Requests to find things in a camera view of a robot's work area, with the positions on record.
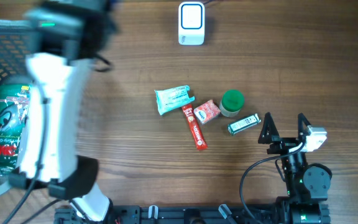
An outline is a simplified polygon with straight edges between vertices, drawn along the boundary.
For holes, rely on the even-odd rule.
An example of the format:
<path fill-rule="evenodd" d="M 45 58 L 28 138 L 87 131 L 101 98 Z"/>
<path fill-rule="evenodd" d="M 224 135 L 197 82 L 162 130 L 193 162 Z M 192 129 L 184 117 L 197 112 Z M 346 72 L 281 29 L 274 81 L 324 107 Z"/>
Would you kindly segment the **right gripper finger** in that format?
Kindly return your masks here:
<path fill-rule="evenodd" d="M 276 125 L 273 121 L 272 115 L 270 112 L 265 114 L 264 123 L 260 136 L 258 138 L 259 144 L 271 144 L 279 141 L 279 133 L 276 128 Z"/>
<path fill-rule="evenodd" d="M 310 122 L 307 120 L 306 116 L 303 113 L 298 115 L 298 137 L 304 139 L 308 134 Z"/>

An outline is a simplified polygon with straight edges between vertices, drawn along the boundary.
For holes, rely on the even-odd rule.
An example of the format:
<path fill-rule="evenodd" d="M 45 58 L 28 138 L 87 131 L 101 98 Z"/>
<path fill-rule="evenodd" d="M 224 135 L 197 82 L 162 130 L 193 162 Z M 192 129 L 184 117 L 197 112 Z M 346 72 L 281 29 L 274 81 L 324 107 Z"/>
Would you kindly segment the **green white small box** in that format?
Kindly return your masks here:
<path fill-rule="evenodd" d="M 245 129 L 253 127 L 261 122 L 258 114 L 253 114 L 248 117 L 241 118 L 233 123 L 228 124 L 227 129 L 229 133 L 233 136 Z"/>

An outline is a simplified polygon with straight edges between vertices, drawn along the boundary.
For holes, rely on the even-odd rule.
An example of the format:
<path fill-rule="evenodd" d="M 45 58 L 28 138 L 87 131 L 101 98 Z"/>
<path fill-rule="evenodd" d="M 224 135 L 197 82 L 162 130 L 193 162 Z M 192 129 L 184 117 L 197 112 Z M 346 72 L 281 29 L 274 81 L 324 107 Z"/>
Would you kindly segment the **green lid jar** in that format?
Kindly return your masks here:
<path fill-rule="evenodd" d="M 243 108 L 244 103 L 244 95 L 239 90 L 228 90 L 223 94 L 219 109 L 223 116 L 234 117 Z"/>

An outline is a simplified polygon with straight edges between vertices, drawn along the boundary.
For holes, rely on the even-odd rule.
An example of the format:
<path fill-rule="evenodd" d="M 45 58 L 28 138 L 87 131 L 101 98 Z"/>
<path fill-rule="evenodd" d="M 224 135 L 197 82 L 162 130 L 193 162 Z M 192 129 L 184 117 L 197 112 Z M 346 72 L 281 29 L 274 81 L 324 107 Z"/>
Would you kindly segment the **red small carton box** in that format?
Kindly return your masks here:
<path fill-rule="evenodd" d="M 206 124 L 219 116 L 221 110 L 215 105 L 213 100 L 209 100 L 193 110 L 195 116 L 201 124 Z"/>

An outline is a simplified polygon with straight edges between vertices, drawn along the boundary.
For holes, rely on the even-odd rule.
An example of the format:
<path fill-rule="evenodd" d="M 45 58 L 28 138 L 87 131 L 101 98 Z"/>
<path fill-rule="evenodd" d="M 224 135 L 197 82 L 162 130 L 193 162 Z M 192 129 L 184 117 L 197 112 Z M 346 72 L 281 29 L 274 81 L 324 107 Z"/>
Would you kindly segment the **red coffee stick sachet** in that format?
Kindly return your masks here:
<path fill-rule="evenodd" d="M 198 122 L 196 120 L 196 116 L 193 113 L 192 105 L 187 104 L 185 106 L 182 106 L 181 108 L 182 108 L 182 111 L 186 117 L 191 134 L 195 141 L 196 149 L 199 151 L 207 149 L 208 145 L 207 145 L 206 141 L 204 140 L 203 134 L 202 134 L 200 127 L 198 125 Z"/>

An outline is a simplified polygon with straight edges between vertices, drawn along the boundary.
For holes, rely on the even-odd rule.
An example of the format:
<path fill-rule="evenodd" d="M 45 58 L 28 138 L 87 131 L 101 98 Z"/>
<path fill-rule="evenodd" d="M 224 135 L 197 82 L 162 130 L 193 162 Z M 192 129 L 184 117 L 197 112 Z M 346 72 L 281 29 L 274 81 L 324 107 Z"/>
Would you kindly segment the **teal tissue packet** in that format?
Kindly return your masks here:
<path fill-rule="evenodd" d="M 155 90 L 159 114 L 163 115 L 171 110 L 175 110 L 195 101 L 194 96 L 189 97 L 189 91 L 190 87 L 188 85 L 182 85 L 166 90 Z"/>

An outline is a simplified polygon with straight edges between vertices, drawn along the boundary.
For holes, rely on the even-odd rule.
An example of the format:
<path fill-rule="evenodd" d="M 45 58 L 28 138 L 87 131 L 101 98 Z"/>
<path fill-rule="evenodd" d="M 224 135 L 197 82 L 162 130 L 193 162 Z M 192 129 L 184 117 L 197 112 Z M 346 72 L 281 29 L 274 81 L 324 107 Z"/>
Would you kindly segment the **green glove package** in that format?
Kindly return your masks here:
<path fill-rule="evenodd" d="M 29 112 L 30 85 L 0 86 L 0 184 L 17 167 L 22 130 Z"/>

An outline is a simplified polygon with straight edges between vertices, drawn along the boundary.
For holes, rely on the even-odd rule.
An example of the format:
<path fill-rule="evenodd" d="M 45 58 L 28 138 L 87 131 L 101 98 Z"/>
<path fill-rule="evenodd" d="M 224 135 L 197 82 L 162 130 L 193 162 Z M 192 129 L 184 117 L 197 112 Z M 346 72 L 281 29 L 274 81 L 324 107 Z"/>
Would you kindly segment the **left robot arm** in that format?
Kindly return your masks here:
<path fill-rule="evenodd" d="M 27 194 L 47 189 L 86 223 L 114 220 L 112 201 L 96 182 L 98 161 L 76 153 L 83 90 L 116 30 L 110 10 L 109 1 L 44 1 L 25 14 L 33 86 L 25 149 L 8 182 Z"/>

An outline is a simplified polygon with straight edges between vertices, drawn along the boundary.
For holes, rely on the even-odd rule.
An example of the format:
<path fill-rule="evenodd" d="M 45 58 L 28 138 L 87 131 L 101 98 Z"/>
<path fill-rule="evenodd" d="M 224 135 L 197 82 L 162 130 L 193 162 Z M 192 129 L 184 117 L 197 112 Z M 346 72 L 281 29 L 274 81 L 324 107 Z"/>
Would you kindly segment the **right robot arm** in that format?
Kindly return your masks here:
<path fill-rule="evenodd" d="M 306 160 L 306 153 L 320 148 L 325 140 L 327 131 L 311 125 L 302 113 L 298 115 L 298 135 L 293 138 L 280 137 L 272 115 L 265 114 L 258 143 L 268 144 L 267 153 L 279 156 L 282 165 L 277 168 L 282 171 L 288 194 L 273 204 L 274 223 L 331 223 L 329 208 L 323 202 L 328 199 L 333 173 Z"/>

